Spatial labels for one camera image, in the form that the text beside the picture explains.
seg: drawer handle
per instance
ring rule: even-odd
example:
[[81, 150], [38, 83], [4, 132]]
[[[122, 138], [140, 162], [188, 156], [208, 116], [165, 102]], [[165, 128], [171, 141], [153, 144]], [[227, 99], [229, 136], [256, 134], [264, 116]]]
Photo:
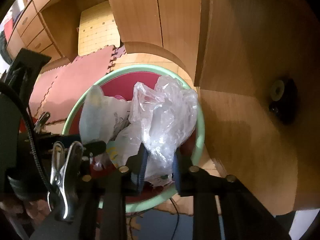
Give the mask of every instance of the drawer handle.
[[23, 20], [22, 25], [25, 25], [26, 22], [27, 22], [27, 20], [28, 20], [28, 17], [26, 17], [26, 18]]
[[35, 49], [39, 49], [40, 46], [41, 46], [41, 42], [37, 46], [35, 46]]

